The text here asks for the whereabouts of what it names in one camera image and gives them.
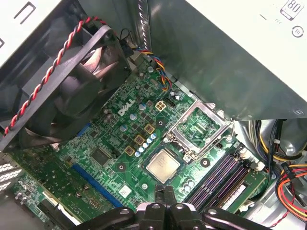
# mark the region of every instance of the black wire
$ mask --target black wire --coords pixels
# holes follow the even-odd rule
[[[123,35],[123,32],[125,31],[125,30],[127,30],[128,31],[128,34],[124,37],[124,38],[122,38],[122,35]],[[132,35],[131,35],[131,32],[130,32],[130,30],[128,29],[128,28],[123,28],[121,31],[120,31],[120,39],[121,40],[125,40],[127,37],[129,37],[130,36],[130,38],[132,39]]]

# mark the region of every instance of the motherboard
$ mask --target motherboard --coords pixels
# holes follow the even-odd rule
[[[216,206],[236,213],[259,192],[267,176],[231,136],[230,122],[179,82],[163,91],[154,69],[142,58],[71,141],[10,153],[27,183],[36,184],[29,199],[40,202],[45,191],[84,222],[114,207],[154,202],[156,184],[171,185],[178,202],[200,212]],[[13,190],[25,192],[20,184]]]

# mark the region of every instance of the ram slot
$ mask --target ram slot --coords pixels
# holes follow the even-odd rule
[[[192,195],[185,199],[185,202],[192,204],[196,210],[201,210],[204,203],[219,185],[232,175],[233,171],[237,171],[240,162],[236,161],[231,155],[225,155],[210,170],[208,176],[204,177],[201,185],[194,189]]]

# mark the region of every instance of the green circuit board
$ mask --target green circuit board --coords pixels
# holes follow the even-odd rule
[[[18,182],[12,187],[12,191],[16,196],[20,196],[22,200],[26,198],[25,206],[27,206],[42,222],[46,223],[49,218],[37,207],[37,205],[44,200],[44,188],[41,187],[34,179],[25,173]]]
[[[154,201],[156,184],[173,186],[177,201],[183,201],[232,146],[232,142],[222,139],[204,156],[209,161],[204,166],[201,161],[187,163],[179,146],[164,143],[164,134],[195,99],[176,84],[171,91],[162,91],[160,75],[147,71],[150,65],[153,64],[144,59],[138,72],[131,74],[87,129],[68,143],[60,144],[58,151],[44,146],[11,153],[39,185],[81,222],[110,210],[113,205],[93,187],[85,190],[87,182],[71,168],[73,165],[80,165],[122,205],[135,209],[140,203]],[[202,147],[218,128],[206,114],[195,109],[178,129],[193,144]],[[159,172],[170,165],[173,171]],[[261,173],[253,176],[259,177],[259,181],[263,179]],[[243,194],[249,197],[252,191],[245,190]],[[241,204],[237,202],[231,207],[237,209]]]

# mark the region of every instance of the red and black wire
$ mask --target red and black wire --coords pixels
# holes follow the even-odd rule
[[[80,32],[82,26],[86,23],[92,21],[100,22],[102,25],[106,25],[106,22],[102,21],[98,17],[88,17],[86,20],[79,21],[78,25],[75,26],[74,30],[69,34],[68,39],[63,45],[63,48],[59,51],[57,58],[53,61],[53,65],[50,66],[46,72],[46,75],[42,78],[41,83],[37,85],[33,93],[29,96],[29,99],[24,102],[22,107],[18,110],[17,114],[12,118],[9,126],[4,129],[4,135],[6,136],[8,132],[15,126],[16,122],[24,115],[27,107],[30,106],[31,102],[35,100],[37,94],[42,90],[43,86],[48,82],[50,75],[54,72],[55,68],[60,64],[62,57],[65,52],[69,49],[72,44],[72,39],[74,36]]]

